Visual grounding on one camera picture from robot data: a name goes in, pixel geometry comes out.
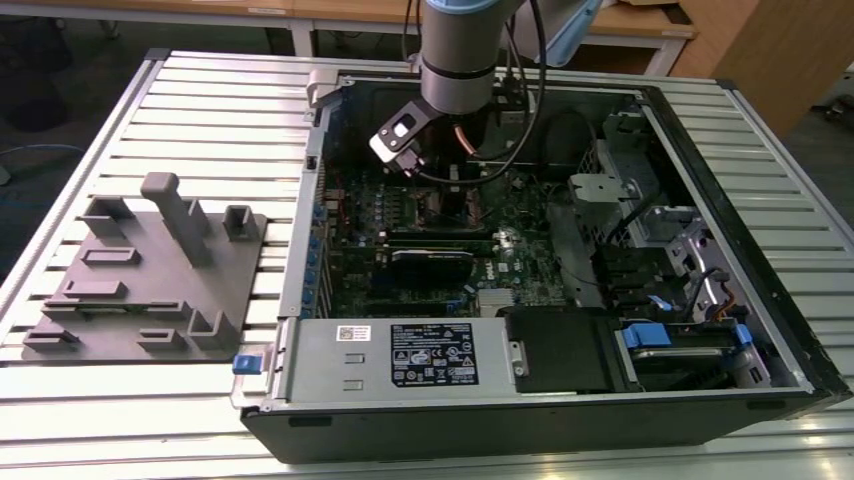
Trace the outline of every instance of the blue plastic tab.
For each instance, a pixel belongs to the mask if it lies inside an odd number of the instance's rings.
[[[486,10],[502,0],[427,0],[432,8],[451,15],[466,15]]]
[[[658,308],[661,308],[663,311],[673,311],[673,305],[667,303],[662,297],[659,297],[658,295],[647,295],[647,297],[650,297],[650,300],[655,302],[655,305],[658,305]]]
[[[735,325],[735,336],[742,345],[750,345],[753,343],[753,335],[750,334],[750,330],[747,330],[747,325],[742,325],[741,323]]]
[[[626,347],[667,347],[670,343],[670,335],[665,325],[661,323],[635,323],[623,329],[623,340]]]
[[[235,375],[260,375],[263,357],[260,355],[235,355],[231,372]]]

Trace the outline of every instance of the sticker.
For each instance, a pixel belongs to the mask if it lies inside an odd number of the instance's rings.
[[[339,342],[370,342],[371,326],[370,325],[339,325],[335,339]]]
[[[392,325],[391,381],[398,387],[478,385],[471,323]]]
[[[679,30],[665,30],[662,32],[665,37],[685,37],[691,38],[694,34],[691,32],[681,32]]]
[[[284,15],[282,8],[250,8],[250,13],[263,13],[264,15]]]

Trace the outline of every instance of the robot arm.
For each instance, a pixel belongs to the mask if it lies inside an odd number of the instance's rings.
[[[439,118],[466,116],[479,112],[492,99],[495,65],[502,45],[504,24],[518,13],[514,38],[522,51],[540,62],[544,78],[546,61],[554,53],[568,57],[584,36],[602,0],[551,0],[540,10],[538,0],[426,0],[423,16],[423,47],[420,52],[422,98],[410,102],[380,127],[370,141],[383,163],[408,176],[419,174],[424,160],[416,153],[416,137]],[[543,13],[550,20],[543,20]],[[540,94],[544,80],[540,81]],[[539,116],[539,108],[530,118],[527,134]],[[528,135],[523,135],[515,153]]]

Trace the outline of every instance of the gray plastic base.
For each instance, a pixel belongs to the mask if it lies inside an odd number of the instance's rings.
[[[199,208],[186,203],[191,212]],[[100,237],[89,234],[83,242],[59,291],[45,301],[45,317],[24,340],[24,360],[231,361],[267,218],[247,207],[234,207],[242,215],[196,211],[191,218],[206,230],[211,261],[194,268],[160,213],[128,217],[129,211],[115,214],[120,199],[93,201],[93,207],[104,204],[113,210],[101,219],[109,217],[117,229]],[[248,221],[248,235],[238,235],[246,233],[239,228],[235,233],[234,218],[227,231],[227,216]]]

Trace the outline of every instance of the blue latch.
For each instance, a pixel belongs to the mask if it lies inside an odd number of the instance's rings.
[[[263,357],[260,355],[235,355],[231,372],[235,375],[260,375]]]
[[[626,347],[670,346],[670,335],[661,323],[635,323],[622,330]]]
[[[750,330],[747,330],[747,325],[742,325],[741,323],[735,325],[735,337],[738,337],[738,342],[742,345],[753,343],[753,335],[750,334]]]
[[[647,295],[647,297],[650,298],[650,300],[653,300],[653,303],[655,303],[655,305],[658,305],[658,308],[661,308],[663,311],[666,312],[673,311],[673,305],[667,303],[662,297],[659,297],[658,295]]]

